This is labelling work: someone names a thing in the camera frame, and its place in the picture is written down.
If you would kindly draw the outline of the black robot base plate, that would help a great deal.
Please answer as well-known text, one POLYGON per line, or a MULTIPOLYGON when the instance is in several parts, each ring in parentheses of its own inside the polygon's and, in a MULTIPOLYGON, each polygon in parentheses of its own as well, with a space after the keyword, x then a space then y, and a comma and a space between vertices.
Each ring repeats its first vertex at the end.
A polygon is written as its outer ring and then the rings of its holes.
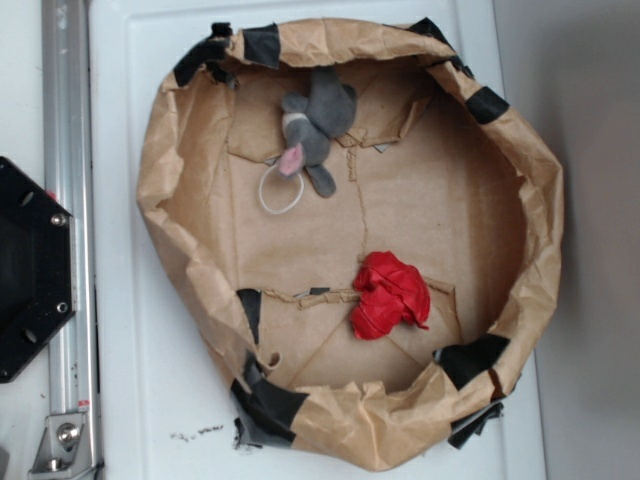
POLYGON ((1 159, 1 382, 14 381, 74 314, 72 216, 1 159))

